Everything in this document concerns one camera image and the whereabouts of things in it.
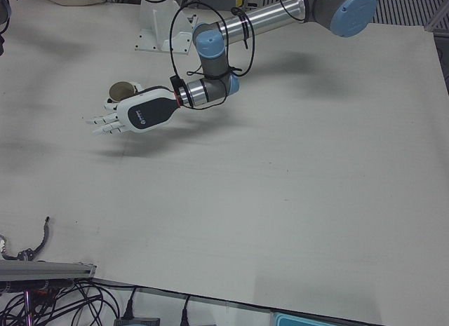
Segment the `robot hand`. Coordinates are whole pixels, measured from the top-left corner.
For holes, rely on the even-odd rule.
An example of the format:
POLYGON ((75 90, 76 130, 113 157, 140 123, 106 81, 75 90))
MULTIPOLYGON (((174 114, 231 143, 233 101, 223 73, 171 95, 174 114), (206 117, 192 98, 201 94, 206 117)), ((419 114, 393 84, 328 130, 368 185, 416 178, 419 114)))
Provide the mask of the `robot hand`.
POLYGON ((104 103, 110 113, 86 123, 97 126, 94 135, 144 133, 169 122, 180 107, 179 98, 165 86, 143 88, 136 82, 119 81, 110 87, 104 103))

